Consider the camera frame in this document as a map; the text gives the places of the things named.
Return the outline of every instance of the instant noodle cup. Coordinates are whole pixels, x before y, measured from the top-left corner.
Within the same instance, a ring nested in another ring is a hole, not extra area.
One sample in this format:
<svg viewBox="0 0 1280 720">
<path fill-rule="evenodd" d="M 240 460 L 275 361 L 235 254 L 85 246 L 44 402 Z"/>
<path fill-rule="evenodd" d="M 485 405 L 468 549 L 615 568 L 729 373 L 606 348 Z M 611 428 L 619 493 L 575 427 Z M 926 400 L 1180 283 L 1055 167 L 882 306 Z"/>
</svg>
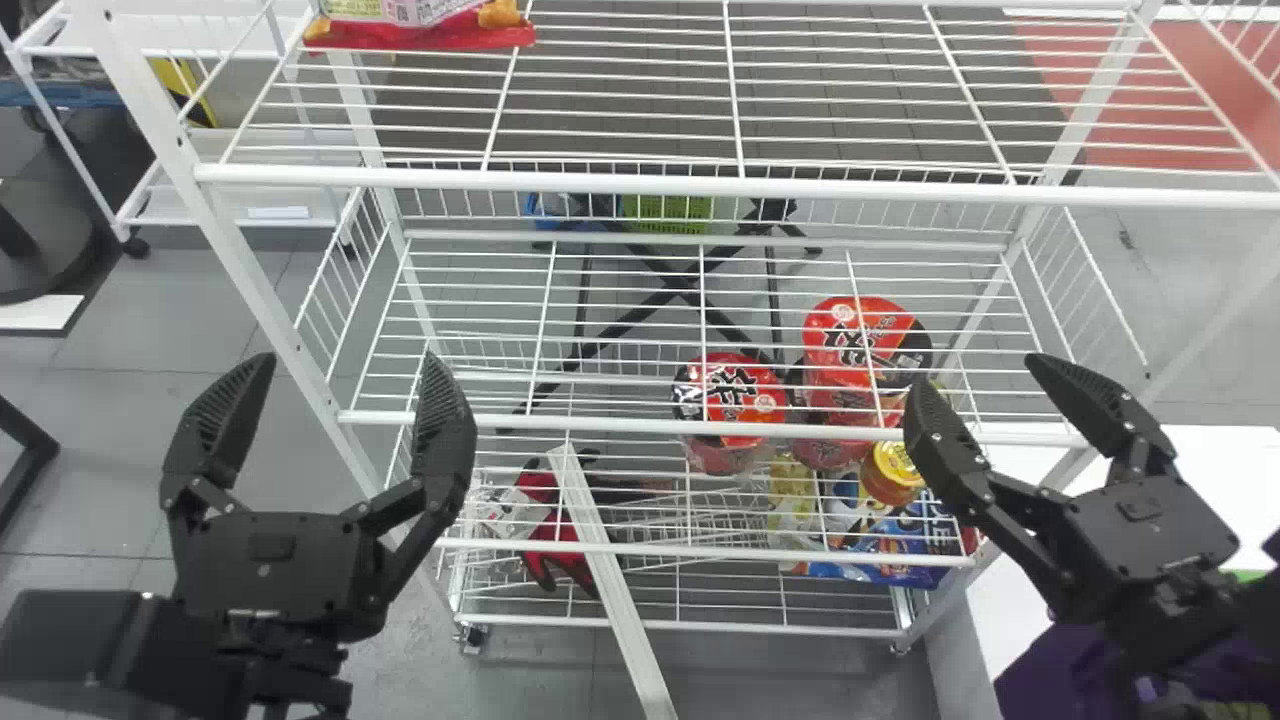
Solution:
<svg viewBox="0 0 1280 720">
<path fill-rule="evenodd" d="M 703 378 L 705 365 L 707 378 Z M 773 370 L 737 352 L 710 352 L 676 372 L 671 405 L 678 420 L 782 423 L 786 395 Z M 708 475 L 736 475 L 771 450 L 763 437 L 686 436 L 689 464 Z"/>
<path fill-rule="evenodd" d="M 911 382 L 933 365 L 924 327 L 883 297 L 823 300 L 803 338 L 805 405 L 827 409 L 836 424 L 879 427 L 878 395 L 883 425 L 896 427 Z"/>
</svg>

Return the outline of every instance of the white label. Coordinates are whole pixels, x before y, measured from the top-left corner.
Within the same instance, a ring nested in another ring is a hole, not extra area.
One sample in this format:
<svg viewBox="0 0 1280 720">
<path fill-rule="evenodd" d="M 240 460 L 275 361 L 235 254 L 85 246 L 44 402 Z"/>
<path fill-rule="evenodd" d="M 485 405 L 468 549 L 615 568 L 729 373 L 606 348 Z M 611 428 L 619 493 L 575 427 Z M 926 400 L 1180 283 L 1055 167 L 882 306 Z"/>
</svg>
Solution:
<svg viewBox="0 0 1280 720">
<path fill-rule="evenodd" d="M 306 220 L 311 209 L 306 205 L 279 205 L 274 208 L 246 208 L 251 220 Z"/>
<path fill-rule="evenodd" d="M 484 0 L 324 0 L 325 14 L 342 20 L 384 22 L 399 27 L 431 27 Z"/>
<path fill-rule="evenodd" d="M 502 539 L 527 539 L 553 510 L 511 486 L 493 491 L 476 507 L 476 516 Z"/>
</svg>

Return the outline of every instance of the snack bag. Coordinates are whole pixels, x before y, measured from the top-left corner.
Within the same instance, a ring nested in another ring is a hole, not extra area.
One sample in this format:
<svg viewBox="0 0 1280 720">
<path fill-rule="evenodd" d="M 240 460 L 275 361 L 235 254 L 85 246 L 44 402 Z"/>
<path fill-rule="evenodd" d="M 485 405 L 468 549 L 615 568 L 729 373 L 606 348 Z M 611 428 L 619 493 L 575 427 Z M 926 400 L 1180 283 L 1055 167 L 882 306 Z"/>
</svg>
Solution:
<svg viewBox="0 0 1280 720">
<path fill-rule="evenodd" d="M 307 47 L 339 50 L 493 50 L 532 45 L 516 0 L 320 0 Z"/>
</svg>

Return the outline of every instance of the white wire shelf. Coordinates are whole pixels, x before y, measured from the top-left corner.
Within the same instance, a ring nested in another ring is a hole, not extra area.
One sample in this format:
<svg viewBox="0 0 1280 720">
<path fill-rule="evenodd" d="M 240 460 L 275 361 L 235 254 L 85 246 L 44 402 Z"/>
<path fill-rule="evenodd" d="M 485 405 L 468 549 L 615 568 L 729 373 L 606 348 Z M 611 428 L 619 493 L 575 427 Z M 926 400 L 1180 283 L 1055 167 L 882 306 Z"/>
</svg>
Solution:
<svg viewBox="0 0 1280 720">
<path fill-rule="evenodd" d="M 1038 192 L 1120 205 L 1161 202 L 1138 188 L 1217 188 L 1226 195 L 1164 201 L 1274 205 L 1280 179 L 1130 10 L 1029 18 L 960 5 L 536 0 L 539 41 L 520 51 L 343 51 L 325 64 L 293 47 L 243 127 L 366 133 L 387 164 L 316 183 L 554 191 L 585 188 L 513 183 L 589 173 L 608 176 L 602 191 L 620 176 L 667 176 L 648 190 L 714 195 L 714 178 L 768 177 L 797 197 L 788 183 L 817 178 L 1016 202 L 1029 183 L 1084 172 L 1124 192 Z M 1116 70 L 1123 60 L 1132 67 Z M 196 174 L 276 182 L 288 170 L 271 165 L 300 149 L 246 135 Z M 362 151 L 367 164 L 370 149 L 323 150 Z"/>
<path fill-rule="evenodd" d="M 776 564 L 750 560 L 648 560 L 620 557 L 650 630 L 901 637 L 905 594 L 884 585 L 787 575 Z M 442 556 L 438 571 L 449 574 L 458 623 L 608 626 L 598 601 L 558 574 L 556 591 L 543 591 L 512 551 L 453 550 Z"/>
<path fill-rule="evenodd" d="M 909 214 L 918 227 L 908 227 Z M 1055 352 L 1133 380 L 1146 370 L 1142 351 L 1065 209 L 1044 213 L 1016 254 L 997 242 L 948 240 L 968 214 L 890 209 L 868 231 L 910 229 L 932 241 L 751 238 L 717 234 L 733 227 L 721 223 L 703 236 L 408 228 L 396 256 L 384 251 L 392 228 L 378 193 L 365 191 L 348 202 L 353 219 L 334 234 L 296 327 L 330 379 L 355 378 L 339 415 L 348 423 L 411 421 L 419 364 L 430 348 L 488 427 L 891 439 L 901 389 L 887 387 L 877 387 L 874 407 L 838 411 L 861 427 L 805 424 L 813 421 L 806 411 L 831 411 L 809 404 L 808 392 L 787 400 L 787 421 L 777 424 L 677 420 L 671 404 L 678 369 L 722 351 L 763 356 L 776 387 L 813 391 L 819 386 L 783 375 L 804 356 L 801 327 L 814 305 L 883 297 L 915 316 L 932 342 L 928 366 L 908 373 L 938 380 L 979 439 L 1082 445 L 1023 356 Z M 943 229 L 920 219 L 931 217 Z M 1010 215 L 973 217 L 979 234 L 1014 224 Z M 355 258 L 337 245 L 349 236 L 361 246 Z M 805 243 L 822 245 L 820 255 L 806 254 Z M 765 245 L 777 247 L 772 273 Z M 681 292 L 678 283 L 705 293 Z M 645 309 L 653 311 L 641 316 Z M 718 329 L 726 322 L 728 334 Z M 607 340 L 595 340 L 602 333 Z M 1004 433 L 1004 423 L 1043 432 Z M 996 427 L 988 432 L 988 424 Z"/>
<path fill-rule="evenodd" d="M 234 129 L 192 128 L 191 145 L 205 160 L 215 160 L 230 145 Z M 266 141 L 300 143 L 302 131 L 252 131 Z M 317 132 L 324 145 L 355 143 L 349 132 Z M 317 150 L 298 150 L 293 161 L 355 163 L 349 154 L 323 155 Z M 342 188 L 287 186 L 227 186 L 218 188 L 224 206 L 236 224 L 246 228 L 333 228 L 338 224 L 347 193 Z M 134 191 L 120 205 L 116 218 L 125 225 L 193 227 L 195 218 L 173 187 L 159 163 L 152 163 Z"/>
<path fill-rule="evenodd" d="M 388 483 L 407 477 L 407 432 L 402 429 Z M 520 560 L 520 544 L 498 539 L 477 519 L 477 503 L 516 482 L 525 462 L 563 442 L 554 432 L 483 433 L 467 502 L 458 521 L 436 543 L 436 573 L 447 577 L 454 619 L 470 623 L 605 626 L 598 602 L 559 571 L 554 592 L 540 588 Z M 708 632 L 826 634 L 892 639 L 910 616 L 909 591 L 891 585 L 794 574 L 795 560 L 847 562 L 879 560 L 902 565 L 968 568 L 973 561 L 956 539 L 942 539 L 933 553 L 851 553 L 827 548 L 817 533 L 769 529 L 769 465 L 760 462 L 736 479 L 690 471 L 681 446 L 671 438 L 613 433 L 573 433 L 596 487 L 602 519 L 612 542 L 604 547 L 568 541 L 525 541 L 525 550 L 596 550 L 617 556 L 645 626 Z M 545 471 L 547 462 L 541 464 Z M 813 479 L 814 497 L 827 500 L 831 484 Z M 625 502 L 611 498 L 626 493 Z M 929 509 L 937 507 L 932 500 Z M 576 505 L 557 498 L 571 519 Z M 954 520 L 946 520 L 952 538 Z M 854 538 L 888 537 L 851 533 Z M 777 550 L 808 544 L 812 550 Z M 785 560 L 780 566 L 780 559 Z"/>
</svg>

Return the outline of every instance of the wire basket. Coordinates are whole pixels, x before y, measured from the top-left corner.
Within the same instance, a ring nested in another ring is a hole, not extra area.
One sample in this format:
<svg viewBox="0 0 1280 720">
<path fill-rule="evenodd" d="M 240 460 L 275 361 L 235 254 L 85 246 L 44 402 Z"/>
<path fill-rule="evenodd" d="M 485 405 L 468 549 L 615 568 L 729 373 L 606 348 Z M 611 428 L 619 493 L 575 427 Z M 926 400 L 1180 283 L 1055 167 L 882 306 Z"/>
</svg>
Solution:
<svg viewBox="0 0 1280 720">
<path fill-rule="evenodd" d="M 622 214 L 636 232 L 703 234 L 710 227 L 712 199 L 681 195 L 626 195 Z"/>
</svg>

